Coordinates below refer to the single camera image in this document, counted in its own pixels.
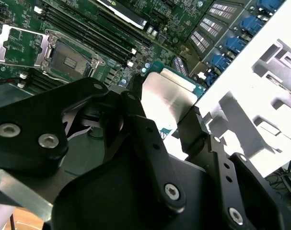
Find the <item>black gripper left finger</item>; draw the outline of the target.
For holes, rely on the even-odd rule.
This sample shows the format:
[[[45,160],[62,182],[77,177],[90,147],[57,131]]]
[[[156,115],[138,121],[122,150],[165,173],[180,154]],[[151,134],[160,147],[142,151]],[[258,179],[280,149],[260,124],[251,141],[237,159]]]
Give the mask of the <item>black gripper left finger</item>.
[[[49,201],[21,180],[34,183],[56,175],[68,140],[85,126],[85,109],[101,113],[106,160],[70,181]],[[94,211],[107,205],[108,191],[127,203],[124,183],[137,180],[137,195],[150,209],[177,215],[186,195],[171,164],[156,124],[149,120],[139,98],[129,92],[110,92],[93,78],[81,79],[0,108],[0,192],[45,221],[66,213],[73,199],[78,209]]]

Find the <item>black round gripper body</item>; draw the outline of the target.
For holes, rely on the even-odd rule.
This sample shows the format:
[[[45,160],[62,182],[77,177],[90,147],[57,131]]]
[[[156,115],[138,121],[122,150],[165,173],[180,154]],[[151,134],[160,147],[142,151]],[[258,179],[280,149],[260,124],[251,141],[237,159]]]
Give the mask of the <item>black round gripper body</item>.
[[[50,225],[53,230],[229,229],[215,178],[232,183],[233,170],[222,157],[210,177],[209,171],[170,157],[163,144],[130,149],[65,186]]]

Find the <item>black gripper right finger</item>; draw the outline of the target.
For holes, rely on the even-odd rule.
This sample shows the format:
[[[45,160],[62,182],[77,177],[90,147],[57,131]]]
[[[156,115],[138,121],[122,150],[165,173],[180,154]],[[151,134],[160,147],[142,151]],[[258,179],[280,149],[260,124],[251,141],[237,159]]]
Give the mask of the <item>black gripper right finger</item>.
[[[283,229],[282,202],[246,156],[228,156],[194,108],[177,129],[188,155],[177,174],[189,220],[202,230]]]

